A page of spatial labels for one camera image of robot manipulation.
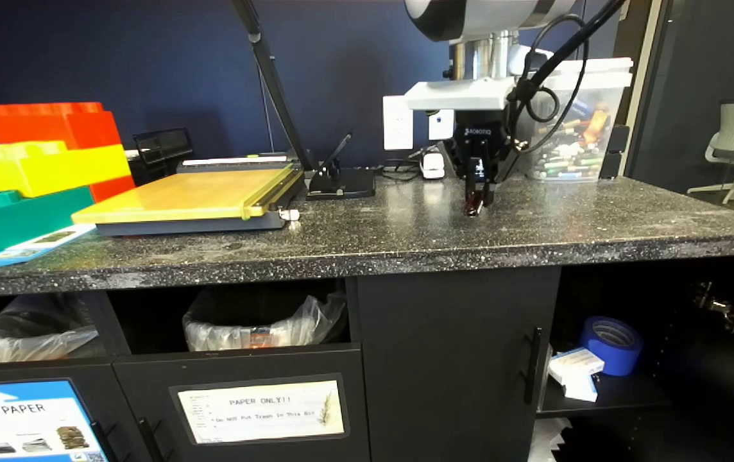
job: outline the printed sign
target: printed sign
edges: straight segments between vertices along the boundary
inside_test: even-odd
[[[105,462],[67,380],[0,385],[0,462]]]
[[[195,445],[340,436],[336,380],[176,394]]]

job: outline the open shelf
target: open shelf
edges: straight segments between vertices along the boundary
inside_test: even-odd
[[[594,374],[597,400],[567,400],[565,391],[547,377],[538,415],[585,415],[606,412],[647,412],[668,409],[673,400],[668,394],[644,374],[602,377]]]

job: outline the speckled countertop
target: speckled countertop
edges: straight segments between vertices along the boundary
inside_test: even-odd
[[[461,182],[380,181],[376,197],[297,204],[285,231],[99,240],[0,269],[0,296],[312,279],[734,254],[734,213],[617,182],[505,182],[478,218]]]

